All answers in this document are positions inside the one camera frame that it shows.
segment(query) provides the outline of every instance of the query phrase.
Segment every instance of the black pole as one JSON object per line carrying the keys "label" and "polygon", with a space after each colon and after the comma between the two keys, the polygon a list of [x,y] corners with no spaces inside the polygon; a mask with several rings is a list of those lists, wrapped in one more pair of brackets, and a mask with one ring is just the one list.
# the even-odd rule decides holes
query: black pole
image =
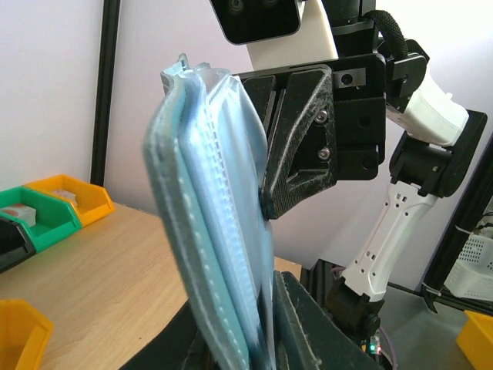
{"label": "black pole", "polygon": [[102,10],[99,75],[96,96],[96,116],[92,140],[91,183],[103,186],[105,182],[106,148],[108,146],[109,111],[115,68],[116,38],[120,0],[105,0]]}
{"label": "black pole", "polygon": [[447,276],[457,260],[469,235],[458,228],[472,231],[483,216],[485,208],[493,197],[493,136],[472,174],[468,187],[462,195],[455,212],[448,222],[438,249],[430,263],[430,267],[424,276],[424,284],[421,293],[428,307],[433,308],[436,294],[430,293],[428,288],[440,291]]}

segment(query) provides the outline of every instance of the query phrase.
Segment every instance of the black frame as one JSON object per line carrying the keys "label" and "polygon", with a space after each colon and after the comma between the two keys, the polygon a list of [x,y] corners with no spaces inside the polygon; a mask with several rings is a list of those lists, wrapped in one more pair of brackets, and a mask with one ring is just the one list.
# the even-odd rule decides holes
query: black frame
{"label": "black frame", "polygon": [[[91,165],[91,183],[100,186],[104,185],[105,179],[119,10],[120,0],[104,1]],[[492,197],[493,137],[490,138],[478,162],[468,187],[449,221],[448,228],[444,232],[439,247],[424,277],[423,282],[428,288],[423,285],[421,295],[431,310],[436,311],[433,303],[439,301],[452,307],[486,312],[493,315],[493,308],[490,304],[455,298],[448,290],[443,289],[444,282],[468,239],[468,235],[457,230],[455,226],[457,225],[463,230],[472,230],[481,218],[484,209]],[[438,294],[430,292],[433,290],[436,292],[443,291],[439,297]]]}

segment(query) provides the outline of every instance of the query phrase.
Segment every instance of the green bin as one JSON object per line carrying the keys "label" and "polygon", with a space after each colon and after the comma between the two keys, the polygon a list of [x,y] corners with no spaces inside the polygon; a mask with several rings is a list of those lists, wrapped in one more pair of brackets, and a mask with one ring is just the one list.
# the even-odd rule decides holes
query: green bin
{"label": "green bin", "polygon": [[18,222],[24,227],[36,253],[44,251],[82,228],[70,203],[27,187],[15,187],[0,192],[0,208],[18,203],[36,209],[35,226],[29,227],[24,220],[1,211],[0,216]]}

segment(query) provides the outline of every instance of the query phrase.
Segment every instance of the plastic container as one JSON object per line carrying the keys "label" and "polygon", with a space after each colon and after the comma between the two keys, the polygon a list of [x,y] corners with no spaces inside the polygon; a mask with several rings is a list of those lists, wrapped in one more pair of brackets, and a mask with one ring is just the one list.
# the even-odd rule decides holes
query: plastic container
{"label": "plastic container", "polygon": [[445,286],[455,297],[493,301],[493,240],[471,235]]}
{"label": "plastic container", "polygon": [[22,225],[0,217],[0,274],[35,254]]}
{"label": "plastic container", "polygon": [[0,208],[16,203],[36,209],[35,226],[29,227],[24,220],[1,211],[0,216],[21,224],[36,252],[51,247],[82,228],[72,206],[63,200],[49,197],[27,187],[16,187],[0,192]]}
{"label": "plastic container", "polygon": [[0,301],[0,368],[36,370],[53,323],[23,300]]}
{"label": "plastic container", "polygon": [[493,318],[466,311],[468,322],[457,337],[457,344],[476,370],[493,369]]}
{"label": "plastic container", "polygon": [[[40,193],[69,202],[80,219],[83,227],[97,221],[115,210],[106,189],[98,187],[67,175],[58,175],[48,179],[27,183],[25,185]],[[53,190],[63,189],[76,195],[73,200],[52,193]]]}

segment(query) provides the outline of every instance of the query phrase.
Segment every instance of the white backdrop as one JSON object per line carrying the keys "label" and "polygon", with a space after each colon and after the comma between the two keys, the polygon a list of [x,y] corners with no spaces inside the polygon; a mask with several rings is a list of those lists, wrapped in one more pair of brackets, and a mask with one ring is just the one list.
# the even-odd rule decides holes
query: white backdrop
{"label": "white backdrop", "polygon": [[[446,0],[382,2],[405,35],[416,38],[431,56],[432,75],[444,90],[467,108],[493,116],[493,29],[484,19],[478,22],[488,3],[470,0],[465,8],[464,2]],[[192,64],[251,70],[246,48],[224,39],[208,0],[122,2],[106,172],[106,187],[115,201],[156,210],[140,147],[163,98],[159,73],[182,52]],[[400,135],[393,123],[387,125],[387,157]],[[339,183],[292,209],[273,223],[276,255],[305,267],[319,257],[347,264],[371,232],[388,180],[385,163],[376,180]],[[460,194],[441,201],[426,216],[399,259],[393,282],[418,286]]]}
{"label": "white backdrop", "polygon": [[102,2],[0,3],[0,190],[89,180]]}

